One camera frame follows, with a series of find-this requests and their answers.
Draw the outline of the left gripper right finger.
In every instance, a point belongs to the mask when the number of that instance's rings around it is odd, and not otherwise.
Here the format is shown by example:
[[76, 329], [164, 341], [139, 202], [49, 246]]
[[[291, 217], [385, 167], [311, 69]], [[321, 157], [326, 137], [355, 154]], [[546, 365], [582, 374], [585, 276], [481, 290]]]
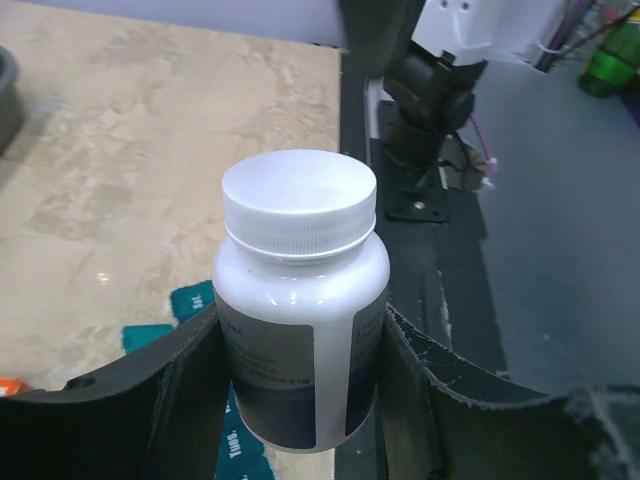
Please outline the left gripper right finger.
[[385, 307], [378, 395], [392, 479], [636, 479], [639, 389], [543, 394]]

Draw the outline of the white bottle cap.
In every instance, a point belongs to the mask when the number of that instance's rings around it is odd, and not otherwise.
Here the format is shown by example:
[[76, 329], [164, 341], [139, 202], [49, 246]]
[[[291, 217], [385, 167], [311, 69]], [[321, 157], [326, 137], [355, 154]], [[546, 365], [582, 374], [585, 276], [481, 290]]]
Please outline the white bottle cap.
[[232, 166], [221, 189], [228, 236], [266, 257], [338, 255], [363, 243], [376, 224], [375, 174], [335, 152], [259, 154]]

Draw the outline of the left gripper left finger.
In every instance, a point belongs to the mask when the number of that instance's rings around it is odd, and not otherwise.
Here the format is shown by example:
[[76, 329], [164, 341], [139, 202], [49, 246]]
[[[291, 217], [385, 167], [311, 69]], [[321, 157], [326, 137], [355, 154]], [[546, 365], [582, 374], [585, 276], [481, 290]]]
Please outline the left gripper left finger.
[[230, 385], [219, 315], [58, 391], [1, 400], [4, 479], [211, 479]]

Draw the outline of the white pill bottle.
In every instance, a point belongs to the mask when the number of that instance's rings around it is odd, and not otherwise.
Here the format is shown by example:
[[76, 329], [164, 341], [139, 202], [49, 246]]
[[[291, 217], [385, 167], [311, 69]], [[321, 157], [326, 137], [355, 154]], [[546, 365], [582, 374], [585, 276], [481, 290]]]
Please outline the white pill bottle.
[[239, 413], [274, 448], [333, 449], [371, 410], [390, 280], [375, 227], [321, 259], [259, 255], [227, 231], [218, 248], [212, 284]]

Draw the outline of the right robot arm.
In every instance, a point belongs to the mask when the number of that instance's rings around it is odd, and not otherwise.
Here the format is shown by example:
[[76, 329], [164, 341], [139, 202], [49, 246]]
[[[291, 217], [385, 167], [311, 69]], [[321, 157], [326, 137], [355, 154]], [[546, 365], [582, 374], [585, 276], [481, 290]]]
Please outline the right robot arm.
[[444, 172], [462, 191], [485, 186], [492, 155], [478, 160], [459, 136], [475, 87], [493, 54], [523, 54], [561, 22], [561, 2], [341, 1], [338, 10], [349, 56], [398, 112], [373, 168], [380, 192], [416, 197]]

